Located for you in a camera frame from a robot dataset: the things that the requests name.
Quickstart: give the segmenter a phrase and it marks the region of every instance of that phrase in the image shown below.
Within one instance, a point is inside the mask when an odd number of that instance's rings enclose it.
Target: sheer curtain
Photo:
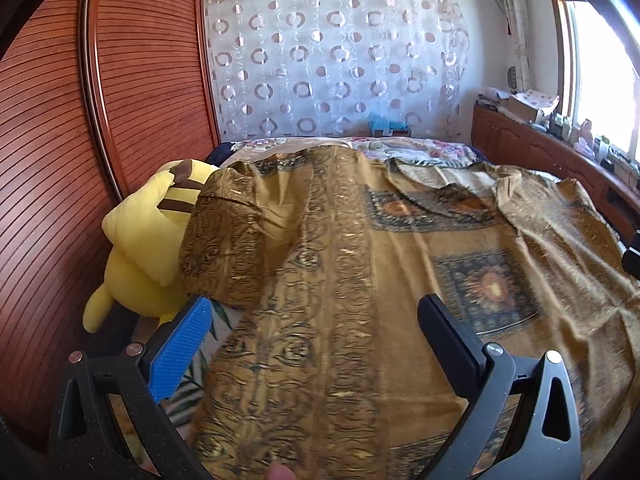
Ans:
[[[222,140],[348,136],[374,112],[458,132],[469,37],[451,0],[205,0]]]
[[[515,56],[517,91],[525,92],[531,88],[529,74],[529,20],[526,0],[504,0],[504,6],[511,31],[511,48]]]

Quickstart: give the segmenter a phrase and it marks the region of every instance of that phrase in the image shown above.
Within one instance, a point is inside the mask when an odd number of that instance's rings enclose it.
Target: yellow plush toy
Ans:
[[[84,308],[82,324],[97,332],[113,302],[171,321],[187,302],[178,251],[198,195],[215,167],[188,158],[169,162],[102,221],[113,244],[104,283]]]

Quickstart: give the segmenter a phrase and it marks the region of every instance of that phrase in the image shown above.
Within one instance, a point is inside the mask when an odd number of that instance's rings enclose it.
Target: bright window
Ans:
[[[568,2],[567,6],[575,38],[574,122],[591,120],[594,136],[608,137],[629,158],[637,158],[637,76],[631,60],[591,4]]]

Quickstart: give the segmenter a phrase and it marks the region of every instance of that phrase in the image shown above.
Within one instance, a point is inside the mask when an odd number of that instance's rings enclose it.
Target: patterned blanket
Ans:
[[[484,341],[560,351],[586,476],[640,399],[639,289],[620,256],[575,180],[483,163],[389,170],[340,146],[217,171],[181,270],[188,291],[244,316],[210,364],[194,452],[223,480],[261,479],[273,460],[300,480],[413,479],[466,406],[416,320],[437,293]]]
[[[478,158],[470,147],[457,142],[410,137],[279,137],[275,139],[235,142],[236,152],[223,165],[228,168],[234,162],[255,162],[278,153],[295,153],[315,146],[345,146],[357,150],[375,160],[397,159],[405,164],[437,166],[440,168],[465,168]]]

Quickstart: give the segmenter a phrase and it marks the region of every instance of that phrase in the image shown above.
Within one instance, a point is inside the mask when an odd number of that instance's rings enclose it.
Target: finger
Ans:
[[[264,480],[297,480],[293,471],[279,462],[273,462],[267,469]]]

